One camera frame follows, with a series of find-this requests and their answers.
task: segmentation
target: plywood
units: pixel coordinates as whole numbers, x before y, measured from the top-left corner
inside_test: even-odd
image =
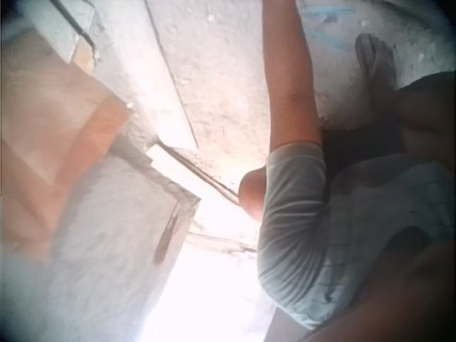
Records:
[[[44,260],[74,184],[130,111],[34,31],[2,53],[3,242]]]

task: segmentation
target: foot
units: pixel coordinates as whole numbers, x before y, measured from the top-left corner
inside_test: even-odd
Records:
[[[384,41],[368,33],[356,38],[355,47],[368,86],[370,104],[378,114],[387,113],[396,87],[393,50]]]

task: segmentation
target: concrete wall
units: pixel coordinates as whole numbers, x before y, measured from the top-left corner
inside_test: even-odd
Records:
[[[25,333],[21,341],[135,341],[156,304],[197,200],[143,172],[141,160],[133,166],[115,153],[71,195],[47,265],[2,251],[2,298],[9,304],[2,323]],[[177,201],[177,223],[158,264],[155,250]]]

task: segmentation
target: dirt floor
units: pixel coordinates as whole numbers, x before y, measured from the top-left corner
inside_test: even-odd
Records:
[[[180,152],[237,190],[246,171],[264,164],[269,144],[261,2],[148,0],[148,4],[199,145],[197,152]],[[382,1],[300,0],[298,4],[314,61],[318,109],[331,125],[353,127],[369,118],[354,51],[360,33],[374,33],[394,47],[399,86],[454,68],[454,46],[444,31]]]

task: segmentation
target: t-shirt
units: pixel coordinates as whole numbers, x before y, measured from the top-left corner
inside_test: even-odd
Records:
[[[323,152],[300,142],[266,162],[258,271],[264,290],[314,329],[346,308],[387,243],[417,227],[432,243],[455,238],[454,175],[404,154],[352,165],[331,185]]]

